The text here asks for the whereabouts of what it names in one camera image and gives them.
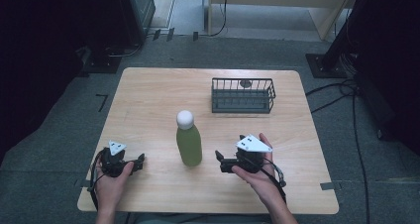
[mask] wrist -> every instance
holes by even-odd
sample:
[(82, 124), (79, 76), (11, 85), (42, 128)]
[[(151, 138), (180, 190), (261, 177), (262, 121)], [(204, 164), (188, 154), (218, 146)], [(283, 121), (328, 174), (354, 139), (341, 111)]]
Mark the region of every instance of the wrist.
[(106, 207), (99, 208), (98, 215), (96, 217), (96, 224), (108, 224), (114, 223), (115, 208)]
[(283, 198), (277, 190), (275, 192), (272, 192), (271, 195), (266, 196), (264, 199), (262, 199), (262, 203), (267, 208), (269, 206), (275, 206), (277, 204), (285, 204)]

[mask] green bottle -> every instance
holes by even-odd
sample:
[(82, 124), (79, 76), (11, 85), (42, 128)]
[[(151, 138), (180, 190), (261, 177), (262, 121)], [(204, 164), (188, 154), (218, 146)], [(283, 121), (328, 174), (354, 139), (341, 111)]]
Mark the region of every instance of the green bottle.
[(176, 123), (176, 142), (183, 163), (189, 167), (198, 166), (202, 160), (201, 137), (194, 125), (194, 116), (190, 111), (180, 111), (176, 116)]

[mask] metal basket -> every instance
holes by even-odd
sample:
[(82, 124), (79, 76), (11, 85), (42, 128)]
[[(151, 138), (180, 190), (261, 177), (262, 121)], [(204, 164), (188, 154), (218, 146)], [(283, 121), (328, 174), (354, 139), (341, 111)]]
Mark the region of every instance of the metal basket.
[(275, 98), (271, 78), (212, 79), (213, 113), (269, 113)]

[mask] wooden table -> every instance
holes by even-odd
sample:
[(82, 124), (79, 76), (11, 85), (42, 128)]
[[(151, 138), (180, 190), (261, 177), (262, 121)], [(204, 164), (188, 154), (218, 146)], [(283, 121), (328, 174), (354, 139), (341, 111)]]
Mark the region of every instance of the wooden table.
[[(214, 114), (212, 77), (272, 78), (276, 92), (269, 114)], [(186, 167), (176, 145), (176, 114), (188, 109), (202, 139), (203, 160)], [(299, 74), (295, 71), (127, 68), (118, 86), (96, 153), (109, 140), (128, 146), (125, 160), (146, 154), (144, 169), (130, 176), (118, 207), (129, 212), (267, 213), (251, 187), (221, 173), (215, 150), (233, 158), (239, 135), (260, 132), (273, 145), (292, 213), (334, 214), (339, 210)], [(85, 188), (77, 206), (95, 207)]]

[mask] white bottle cap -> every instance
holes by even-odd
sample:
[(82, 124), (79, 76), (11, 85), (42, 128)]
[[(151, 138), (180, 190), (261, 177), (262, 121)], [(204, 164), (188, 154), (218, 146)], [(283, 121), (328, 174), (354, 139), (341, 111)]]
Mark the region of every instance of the white bottle cap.
[(182, 110), (176, 116), (176, 123), (178, 128), (188, 130), (194, 125), (194, 115), (190, 111)]

